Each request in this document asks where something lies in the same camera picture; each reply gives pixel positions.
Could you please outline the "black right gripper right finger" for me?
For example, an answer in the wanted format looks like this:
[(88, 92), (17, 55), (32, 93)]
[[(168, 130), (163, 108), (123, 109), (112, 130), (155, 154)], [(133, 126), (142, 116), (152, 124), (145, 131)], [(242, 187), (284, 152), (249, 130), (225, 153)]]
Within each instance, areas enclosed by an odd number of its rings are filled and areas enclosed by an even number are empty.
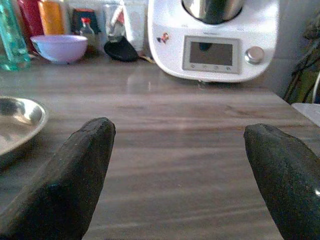
[(285, 240), (320, 238), (320, 159), (268, 124), (245, 127), (245, 150), (266, 207)]

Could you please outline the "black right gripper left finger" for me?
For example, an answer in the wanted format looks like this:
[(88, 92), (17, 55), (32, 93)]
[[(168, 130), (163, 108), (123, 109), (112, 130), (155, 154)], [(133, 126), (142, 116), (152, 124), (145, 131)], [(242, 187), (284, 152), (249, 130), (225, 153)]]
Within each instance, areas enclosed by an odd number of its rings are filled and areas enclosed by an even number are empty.
[(1, 239), (82, 239), (104, 186), (115, 135), (106, 117), (74, 132), (1, 213)]

